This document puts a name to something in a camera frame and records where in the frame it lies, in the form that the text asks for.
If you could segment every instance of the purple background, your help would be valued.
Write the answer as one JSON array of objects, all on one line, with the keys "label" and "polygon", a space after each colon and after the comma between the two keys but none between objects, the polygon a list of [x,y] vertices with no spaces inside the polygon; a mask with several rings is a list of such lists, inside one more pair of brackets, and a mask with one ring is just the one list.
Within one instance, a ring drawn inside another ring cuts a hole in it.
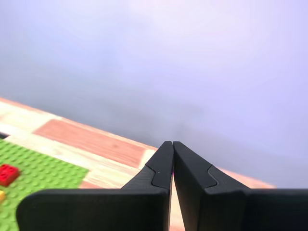
[{"label": "purple background", "polygon": [[0,1],[0,96],[308,187],[308,1]]}]

